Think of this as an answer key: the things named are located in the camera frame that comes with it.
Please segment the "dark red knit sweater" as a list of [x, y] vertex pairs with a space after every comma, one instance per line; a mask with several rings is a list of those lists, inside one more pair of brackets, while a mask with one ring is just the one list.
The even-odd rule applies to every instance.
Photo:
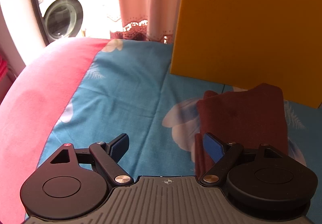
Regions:
[[288, 129], [282, 90], [262, 83], [241, 92], [217, 94], [208, 90], [196, 104], [200, 132], [195, 135], [195, 174], [201, 178], [215, 164], [203, 137], [211, 133], [221, 141], [237, 142], [246, 149], [267, 143], [288, 153]]

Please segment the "blue floral bed sheet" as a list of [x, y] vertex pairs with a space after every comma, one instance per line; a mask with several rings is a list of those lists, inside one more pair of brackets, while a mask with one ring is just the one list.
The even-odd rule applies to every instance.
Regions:
[[[96, 54], [21, 188], [26, 223], [321, 223], [321, 111], [283, 97], [288, 153], [262, 143], [225, 185], [204, 186], [196, 104], [229, 90], [172, 75], [171, 56], [168, 45], [122, 40]], [[122, 133], [118, 164], [134, 183], [109, 186], [75, 150]]]

